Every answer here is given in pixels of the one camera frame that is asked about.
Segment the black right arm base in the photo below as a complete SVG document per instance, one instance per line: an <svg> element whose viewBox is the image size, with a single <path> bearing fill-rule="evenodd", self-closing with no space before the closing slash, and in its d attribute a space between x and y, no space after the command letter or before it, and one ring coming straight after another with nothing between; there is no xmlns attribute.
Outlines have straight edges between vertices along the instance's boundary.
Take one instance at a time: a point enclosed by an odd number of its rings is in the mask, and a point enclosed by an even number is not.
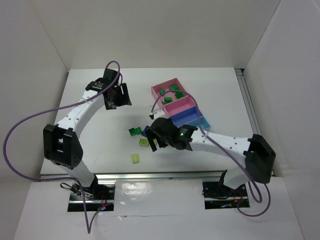
<svg viewBox="0 0 320 240"><path fill-rule="evenodd" d="M247 188L244 184L240 185L236 189L232 189L223 185L224 177L227 170L223 171L219 181L205 181L202 183L202 195L205 198L211 198L216 200L226 200L231 197L243 197L247 196Z"/></svg>

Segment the green curved lego brick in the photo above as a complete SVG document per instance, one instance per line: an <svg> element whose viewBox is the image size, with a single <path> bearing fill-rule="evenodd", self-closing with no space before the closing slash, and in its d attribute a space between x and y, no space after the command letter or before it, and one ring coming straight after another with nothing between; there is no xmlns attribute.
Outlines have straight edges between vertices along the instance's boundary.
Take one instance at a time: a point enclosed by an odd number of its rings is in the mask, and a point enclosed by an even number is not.
<svg viewBox="0 0 320 240"><path fill-rule="evenodd" d="M178 85L174 84L172 85L170 88L169 88L170 91L173 91L173 90L179 90L179 87Z"/></svg>

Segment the green rounded lego brick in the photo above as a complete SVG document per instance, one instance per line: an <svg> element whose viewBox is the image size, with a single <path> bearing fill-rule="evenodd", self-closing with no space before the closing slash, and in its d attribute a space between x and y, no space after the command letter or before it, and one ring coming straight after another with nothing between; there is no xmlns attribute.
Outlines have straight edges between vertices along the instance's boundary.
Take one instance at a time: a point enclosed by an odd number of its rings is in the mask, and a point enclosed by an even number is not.
<svg viewBox="0 0 320 240"><path fill-rule="evenodd" d="M176 97L176 99L178 100L178 99L181 99L181 98L183 98L184 97L184 94L182 93L182 92L175 92L175 97Z"/></svg>

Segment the green upside-down lego brick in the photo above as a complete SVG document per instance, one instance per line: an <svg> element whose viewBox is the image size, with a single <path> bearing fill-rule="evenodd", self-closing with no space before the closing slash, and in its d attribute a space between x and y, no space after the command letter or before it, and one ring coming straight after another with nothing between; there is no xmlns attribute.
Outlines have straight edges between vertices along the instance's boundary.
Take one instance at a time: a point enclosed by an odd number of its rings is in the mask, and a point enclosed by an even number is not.
<svg viewBox="0 0 320 240"><path fill-rule="evenodd" d="M164 96L163 100L161 101L163 105L169 104L173 101L173 98L170 96Z"/></svg>

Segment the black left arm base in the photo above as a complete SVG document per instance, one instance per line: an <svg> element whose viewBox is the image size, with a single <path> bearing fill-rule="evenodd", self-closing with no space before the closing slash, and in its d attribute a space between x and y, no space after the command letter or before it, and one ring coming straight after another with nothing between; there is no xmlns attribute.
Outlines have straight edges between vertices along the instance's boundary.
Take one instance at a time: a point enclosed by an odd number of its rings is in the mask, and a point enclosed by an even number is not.
<svg viewBox="0 0 320 240"><path fill-rule="evenodd" d="M84 195L82 195L81 189L77 183L71 185L65 182L60 184L60 187L70 192L69 200L73 202L80 202L83 197L87 203L111 203L115 197L115 184L99 184L94 191L90 191L89 188L83 188Z"/></svg>

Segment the green square lego brick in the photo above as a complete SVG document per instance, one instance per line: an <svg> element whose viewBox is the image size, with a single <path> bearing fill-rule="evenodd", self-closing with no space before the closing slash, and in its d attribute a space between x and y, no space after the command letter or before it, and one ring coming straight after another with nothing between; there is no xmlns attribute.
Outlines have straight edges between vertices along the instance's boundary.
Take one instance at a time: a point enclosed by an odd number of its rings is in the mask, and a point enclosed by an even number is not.
<svg viewBox="0 0 320 240"><path fill-rule="evenodd" d="M128 131L129 131L129 134L130 134L131 136L136 135L136 130L135 130L135 128L130 128Z"/></svg>
<svg viewBox="0 0 320 240"><path fill-rule="evenodd" d="M134 129L136 135L140 135L143 131L140 127Z"/></svg>

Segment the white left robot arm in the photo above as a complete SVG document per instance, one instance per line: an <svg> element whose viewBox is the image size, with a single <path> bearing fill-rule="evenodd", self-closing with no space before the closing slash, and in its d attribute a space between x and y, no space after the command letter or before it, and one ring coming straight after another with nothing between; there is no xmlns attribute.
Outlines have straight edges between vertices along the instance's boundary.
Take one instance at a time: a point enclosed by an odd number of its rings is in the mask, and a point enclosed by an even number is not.
<svg viewBox="0 0 320 240"><path fill-rule="evenodd" d="M103 77L87 85L77 105L63 119L43 129L44 157L85 188L97 180L83 162L84 151L79 138L87 123L107 102L107 92L118 84L119 77L119 71L106 69Z"/></svg>

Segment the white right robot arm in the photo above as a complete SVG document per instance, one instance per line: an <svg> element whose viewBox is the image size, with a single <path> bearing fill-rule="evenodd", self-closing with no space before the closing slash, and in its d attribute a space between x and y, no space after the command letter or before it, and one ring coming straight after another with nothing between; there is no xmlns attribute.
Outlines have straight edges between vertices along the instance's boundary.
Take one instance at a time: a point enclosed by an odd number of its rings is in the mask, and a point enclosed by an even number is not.
<svg viewBox="0 0 320 240"><path fill-rule="evenodd" d="M268 184L271 180L276 153L259 134L250 138L226 136L205 131L201 126L182 125L177 127L171 118L156 117L146 137L153 152L157 148L172 147L179 151L208 152L231 158L237 165L225 170L220 185L236 190L245 183Z"/></svg>

